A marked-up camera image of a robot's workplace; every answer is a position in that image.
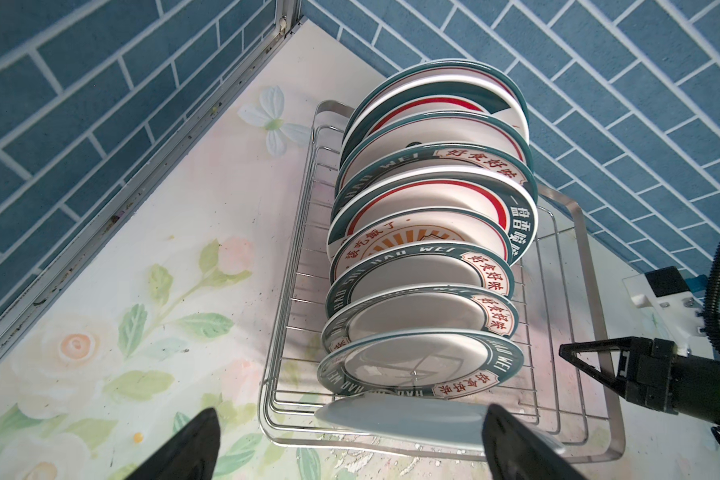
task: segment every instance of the wire rack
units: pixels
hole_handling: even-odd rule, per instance
[[[319,337],[327,318],[330,287],[326,237],[338,170],[339,146],[352,109],[324,101],[316,109],[302,179],[292,244],[277,318],[259,391],[259,423],[281,446],[353,448],[393,455],[485,461],[482,452],[402,442],[322,424],[314,412],[338,398],[317,381],[326,355]],[[582,377],[557,356],[561,343],[607,338],[594,266],[578,204],[556,190],[539,186],[540,196],[565,210],[538,206],[537,239],[513,268],[517,280],[512,302],[520,313],[512,337],[524,351],[525,365],[499,386],[455,400],[499,403],[566,445],[571,463],[615,460],[624,453],[624,420],[618,396]],[[605,352],[583,357],[613,373]]]

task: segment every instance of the green leaf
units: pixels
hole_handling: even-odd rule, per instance
[[[181,317],[176,322],[188,331],[208,339],[226,335],[235,324],[219,313],[193,313]]]
[[[115,425],[117,425],[117,420],[83,418],[68,426],[64,431],[82,438],[83,442],[88,445],[88,449],[94,450],[110,436]]]
[[[302,480],[320,480],[320,457],[314,448],[297,448],[296,464]]]
[[[173,285],[173,277],[168,269],[162,265],[154,264],[150,268],[150,296],[160,305],[165,305],[170,296],[170,287]]]
[[[186,350],[189,345],[187,341],[171,336],[158,340],[147,348],[142,349],[142,353],[151,359],[162,361],[175,353]]]
[[[207,274],[219,263],[219,241],[213,239],[210,244],[205,245],[200,252],[200,271]]]
[[[176,414],[173,416],[173,433],[175,434],[182,428],[184,428],[184,425],[190,422],[190,418],[186,415],[184,415],[182,412],[176,412]]]
[[[142,372],[131,370],[106,384],[104,390],[138,402],[146,402],[152,396],[164,392],[173,383],[173,375],[157,370]]]
[[[141,343],[144,323],[146,323],[146,310],[141,303],[135,304],[128,313],[123,315],[123,320],[118,328],[117,346],[125,356],[130,356]]]
[[[106,480],[125,480],[125,478],[133,473],[138,467],[139,466],[135,463],[129,463],[128,465],[115,470],[112,475],[106,477]]]

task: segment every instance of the ceramic plate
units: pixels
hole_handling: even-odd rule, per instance
[[[330,281],[350,266],[387,248],[423,240],[458,240],[477,244],[511,260],[509,237],[499,224],[472,210],[452,206],[412,208],[361,228],[338,249]]]
[[[473,111],[435,111],[412,115],[376,130],[352,150],[343,149],[339,167],[350,157],[369,165],[400,149],[417,144],[468,142],[503,151],[531,165],[528,142],[505,122]]]
[[[332,212],[327,252],[333,260],[346,237],[411,208],[456,206],[487,216],[507,232],[516,262],[536,235],[536,205],[525,188],[502,174],[474,167],[426,167],[369,186]]]
[[[347,126],[351,127],[355,123],[355,120],[357,120],[357,117],[365,111],[367,106],[379,100],[381,96],[392,91],[396,87],[406,84],[407,82],[419,80],[420,78],[427,78],[440,74],[461,74],[474,78],[482,78],[485,81],[495,83],[503,90],[511,94],[516,101],[518,101],[520,107],[523,109],[525,117],[528,118],[528,106],[525,103],[525,98],[515,82],[512,82],[512,79],[506,74],[488,64],[463,59],[446,59],[414,65],[413,67],[401,70],[390,78],[387,78],[367,97],[365,97],[365,99],[363,99],[349,118]]]
[[[514,275],[493,252],[465,242],[416,242],[369,256],[345,270],[326,295],[326,315],[386,289],[417,283],[475,285],[512,297]]]
[[[482,452],[487,413],[485,405],[367,392],[331,402],[317,410],[315,417],[356,432]],[[557,455],[565,453],[565,446],[555,437],[525,425]]]
[[[322,346],[333,352],[366,336],[414,328],[481,330],[511,337],[518,311],[506,296],[472,285],[425,283],[366,296],[331,317]]]
[[[528,190],[534,202],[538,201],[538,186],[530,169],[516,158],[495,148],[478,144],[426,144],[414,145],[379,158],[369,165],[361,165],[350,156],[338,172],[334,205],[345,206],[355,195],[392,175],[422,167],[445,165],[477,166],[502,174]]]
[[[415,329],[368,336],[329,353],[317,377],[337,395],[376,390],[458,398],[511,378],[523,361],[512,341],[493,333]]]
[[[342,149],[352,150],[380,128],[413,114],[441,110],[472,110],[489,114],[520,132],[528,141],[528,121],[520,104],[493,82],[462,74],[419,78],[381,95],[355,119]]]

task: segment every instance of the white grout line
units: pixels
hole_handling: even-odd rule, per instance
[[[128,90],[134,89],[134,81],[130,77],[130,72],[128,72],[128,67],[125,66],[125,61],[123,60],[123,55],[117,57],[117,64],[120,66],[120,70],[123,72],[123,76],[125,77],[125,83],[128,84]]]
[[[688,19],[688,23],[693,24],[698,22],[704,15],[710,13],[710,11],[717,5],[720,5],[720,0],[715,0],[714,2],[711,2],[709,5],[699,10],[696,14],[694,14],[691,18]]]
[[[556,74],[554,74],[550,77],[550,80],[552,82],[554,82],[555,80],[560,78],[560,76],[562,74],[564,74],[568,70],[568,68],[571,68],[574,65],[574,63],[576,63],[575,60],[573,60],[573,59],[569,60],[568,63],[566,63],[560,70],[558,70]]]
[[[5,153],[2,150],[0,150],[0,162],[2,162],[2,164],[6,167],[13,170],[14,173],[21,177],[22,180],[29,180],[30,178],[32,178],[32,174],[29,173],[26,168],[22,167],[19,162],[14,160],[13,157],[11,157],[9,154]]]
[[[61,83],[56,78],[56,75],[54,75],[54,72],[50,70],[50,67],[47,63],[45,63],[45,60],[43,60],[38,51],[32,48],[29,50],[28,54],[29,58],[32,59],[32,62],[37,65],[38,70],[40,70],[45,79],[48,80],[48,83],[56,92],[56,95],[61,95],[64,92],[64,87],[61,86]]]

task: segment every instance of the white plate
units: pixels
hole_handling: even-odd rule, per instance
[[[367,225],[350,236],[331,262],[330,280],[387,248],[423,240],[457,240],[483,246],[509,262],[509,237],[485,215],[453,206],[425,206],[397,212]]]
[[[525,188],[474,167],[426,167],[382,180],[332,212],[327,252],[333,260],[346,237],[381,218],[424,206],[455,206],[487,216],[507,233],[516,262],[536,236],[538,213]]]
[[[523,352],[493,333],[415,329],[372,335],[329,353],[320,384],[337,395],[386,391],[459,398],[504,382],[523,366]]]
[[[331,402],[317,410],[315,417],[356,432],[483,452],[487,413],[485,405],[368,392]],[[565,453],[565,446],[555,437],[529,423],[525,426],[557,455]]]
[[[475,285],[512,297],[514,275],[498,255],[481,246],[448,240],[395,246],[345,270],[326,295],[326,315],[386,289],[417,283]]]
[[[320,340],[333,352],[366,336],[415,328],[481,330],[512,337],[519,315],[506,296],[472,285],[424,283],[384,290],[331,317]]]

